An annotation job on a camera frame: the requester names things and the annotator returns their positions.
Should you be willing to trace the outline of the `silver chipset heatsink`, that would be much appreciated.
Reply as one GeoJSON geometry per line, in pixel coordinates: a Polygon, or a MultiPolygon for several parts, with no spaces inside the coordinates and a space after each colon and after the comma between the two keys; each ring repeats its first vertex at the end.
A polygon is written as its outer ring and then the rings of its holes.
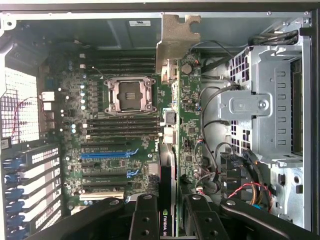
{"type": "Polygon", "coordinates": [[[149,174],[147,183],[149,188],[157,188],[159,186],[159,176],[157,174],[149,174]]]}

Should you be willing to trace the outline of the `white expansion slot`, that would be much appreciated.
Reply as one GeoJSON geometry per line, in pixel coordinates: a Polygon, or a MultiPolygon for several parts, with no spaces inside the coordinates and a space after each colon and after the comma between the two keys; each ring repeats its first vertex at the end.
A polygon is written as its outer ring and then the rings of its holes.
{"type": "Polygon", "coordinates": [[[110,192],[85,192],[79,195],[80,201],[100,201],[107,198],[123,199],[125,193],[123,191],[110,192]]]}

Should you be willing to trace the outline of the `blue expansion slot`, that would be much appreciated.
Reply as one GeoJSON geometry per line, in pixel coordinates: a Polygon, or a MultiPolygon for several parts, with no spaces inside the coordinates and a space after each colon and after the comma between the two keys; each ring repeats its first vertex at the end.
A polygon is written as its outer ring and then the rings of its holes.
{"type": "Polygon", "coordinates": [[[111,159],[111,158],[129,158],[134,155],[135,151],[127,151],[127,152],[90,152],[90,153],[82,153],[80,158],[83,160],[87,159],[111,159]]]}

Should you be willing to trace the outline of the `metal CPU socket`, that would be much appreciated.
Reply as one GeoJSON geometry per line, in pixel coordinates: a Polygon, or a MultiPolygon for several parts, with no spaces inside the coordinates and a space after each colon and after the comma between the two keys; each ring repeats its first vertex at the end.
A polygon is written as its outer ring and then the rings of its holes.
{"type": "Polygon", "coordinates": [[[107,87],[104,112],[112,116],[147,115],[157,111],[153,101],[156,80],[148,76],[117,76],[103,82],[107,87]]]}

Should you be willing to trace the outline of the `perforated metal drive cage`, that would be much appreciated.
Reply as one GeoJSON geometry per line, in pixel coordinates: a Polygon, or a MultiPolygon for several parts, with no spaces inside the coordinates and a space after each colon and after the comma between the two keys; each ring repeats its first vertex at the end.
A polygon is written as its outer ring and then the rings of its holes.
{"type": "Polygon", "coordinates": [[[217,116],[231,123],[230,143],[242,155],[251,150],[270,167],[300,168],[292,152],[291,62],[301,46],[251,46],[229,61],[227,73],[237,90],[217,97],[217,116]]]}

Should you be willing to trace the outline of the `green motherboard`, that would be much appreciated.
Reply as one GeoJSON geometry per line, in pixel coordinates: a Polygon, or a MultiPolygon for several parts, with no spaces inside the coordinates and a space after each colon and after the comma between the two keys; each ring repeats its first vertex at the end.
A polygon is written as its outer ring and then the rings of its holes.
{"type": "MultiPolygon", "coordinates": [[[[76,214],[98,202],[80,201],[83,193],[124,192],[123,199],[139,193],[159,193],[148,187],[148,175],[156,174],[160,183],[159,144],[163,142],[163,110],[170,107],[171,90],[155,73],[155,55],[151,52],[69,52],[52,53],[46,65],[44,88],[51,97],[42,97],[41,128],[61,146],[62,195],[64,209],[76,214]],[[98,68],[113,77],[151,77],[152,100],[157,111],[150,114],[113,116],[105,113],[108,88],[98,68]],[[86,143],[128,142],[127,146],[81,148],[86,143]],[[130,157],[81,159],[83,153],[135,152],[130,157]],[[82,168],[82,163],[98,163],[82,168]],[[82,173],[126,172],[120,177],[82,177],[82,173]],[[85,183],[127,182],[127,187],[85,189],[85,183]]],[[[201,65],[200,55],[190,53],[179,61],[180,137],[179,179],[194,184],[201,174],[203,159],[201,65]]]]}

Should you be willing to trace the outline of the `CPU socket locking lever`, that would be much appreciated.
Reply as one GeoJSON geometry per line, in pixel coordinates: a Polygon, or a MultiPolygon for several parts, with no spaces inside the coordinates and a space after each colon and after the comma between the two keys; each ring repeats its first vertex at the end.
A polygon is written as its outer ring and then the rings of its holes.
{"type": "Polygon", "coordinates": [[[104,75],[98,68],[96,68],[95,66],[92,66],[91,68],[100,75],[100,78],[102,80],[106,80],[106,81],[109,80],[109,78],[106,75],[104,75]]]}

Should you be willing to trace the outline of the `black open PC case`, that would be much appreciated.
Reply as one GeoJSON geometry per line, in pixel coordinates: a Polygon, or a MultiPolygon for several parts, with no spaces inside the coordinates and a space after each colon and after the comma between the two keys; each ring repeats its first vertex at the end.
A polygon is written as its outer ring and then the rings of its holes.
{"type": "Polygon", "coordinates": [[[0,0],[0,240],[25,240],[72,216],[64,208],[61,145],[42,129],[51,54],[155,55],[162,16],[200,16],[187,54],[200,56],[203,159],[195,183],[178,182],[177,236],[186,234],[186,197],[238,199],[317,235],[320,240],[320,0],[21,4],[0,0]],[[231,145],[231,123],[218,118],[218,95],[238,90],[229,61],[248,47],[300,46],[290,64],[291,150],[302,166],[270,167],[231,145]]]}

